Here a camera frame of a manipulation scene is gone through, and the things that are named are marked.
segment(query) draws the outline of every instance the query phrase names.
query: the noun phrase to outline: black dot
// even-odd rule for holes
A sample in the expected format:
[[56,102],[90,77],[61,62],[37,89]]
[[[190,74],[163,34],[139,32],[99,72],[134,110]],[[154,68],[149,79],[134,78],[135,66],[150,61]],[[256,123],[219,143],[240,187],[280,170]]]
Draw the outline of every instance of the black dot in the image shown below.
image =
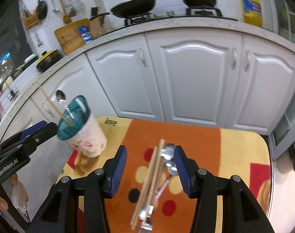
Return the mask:
[[131,203],[136,203],[138,201],[138,199],[139,199],[139,194],[140,194],[139,189],[137,189],[137,188],[131,189],[129,194],[128,194],[128,200]]

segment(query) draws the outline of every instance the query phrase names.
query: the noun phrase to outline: orange tabletop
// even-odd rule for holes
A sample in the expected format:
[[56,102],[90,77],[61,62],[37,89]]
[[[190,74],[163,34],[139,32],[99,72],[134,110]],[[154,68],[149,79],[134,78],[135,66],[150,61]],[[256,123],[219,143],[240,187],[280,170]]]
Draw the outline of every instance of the orange tabletop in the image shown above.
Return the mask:
[[[73,151],[63,172],[72,179],[87,176],[113,158],[118,147],[125,145],[127,163],[118,193],[105,200],[108,222],[112,233],[130,233],[129,223],[136,207],[152,148],[163,136],[166,143],[181,145],[188,158],[215,176],[229,178],[239,175],[250,188],[265,212],[270,199],[271,167],[268,149],[263,138],[248,131],[207,128],[173,123],[159,123],[120,117],[99,117],[108,144],[97,158],[87,158]],[[164,173],[162,181],[168,174]],[[189,232],[196,200],[188,199],[178,176],[173,177],[153,210],[153,232]],[[83,197],[80,198],[79,217],[83,217]],[[222,198],[218,197],[216,232],[221,232]],[[79,223],[84,233],[83,220]]]

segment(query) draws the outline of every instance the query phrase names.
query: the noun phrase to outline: blue light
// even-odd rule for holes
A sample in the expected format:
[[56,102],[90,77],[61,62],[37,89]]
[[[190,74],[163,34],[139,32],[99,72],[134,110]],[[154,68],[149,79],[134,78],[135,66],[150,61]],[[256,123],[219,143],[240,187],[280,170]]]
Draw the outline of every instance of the blue light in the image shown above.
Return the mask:
[[2,62],[3,60],[8,59],[9,56],[10,56],[10,53],[6,54],[3,58],[0,58],[0,62]]

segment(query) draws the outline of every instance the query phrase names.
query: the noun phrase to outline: yellow cooking oil bottle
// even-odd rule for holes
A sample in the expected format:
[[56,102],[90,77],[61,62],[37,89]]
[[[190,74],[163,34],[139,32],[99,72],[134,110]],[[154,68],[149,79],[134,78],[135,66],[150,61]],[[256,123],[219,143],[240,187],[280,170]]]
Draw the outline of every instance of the yellow cooking oil bottle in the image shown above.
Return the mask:
[[241,0],[243,6],[243,19],[245,23],[262,26],[262,10],[260,0]]

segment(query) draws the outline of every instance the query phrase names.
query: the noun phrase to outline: metal screw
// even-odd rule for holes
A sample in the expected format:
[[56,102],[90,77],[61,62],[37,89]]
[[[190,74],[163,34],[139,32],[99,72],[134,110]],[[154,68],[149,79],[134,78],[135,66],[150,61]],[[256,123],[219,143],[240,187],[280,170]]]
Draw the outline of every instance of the metal screw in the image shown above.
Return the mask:
[[101,175],[103,173],[104,173],[104,170],[102,168],[99,168],[99,169],[95,170],[96,175]]
[[62,182],[62,183],[67,183],[69,180],[70,180],[70,178],[69,178],[68,176],[64,176],[64,177],[61,179],[61,182]]
[[198,169],[198,173],[201,174],[201,175],[205,175],[207,173],[207,170],[203,169],[203,168],[200,168],[200,169]]
[[241,178],[238,175],[233,175],[233,180],[240,182]]

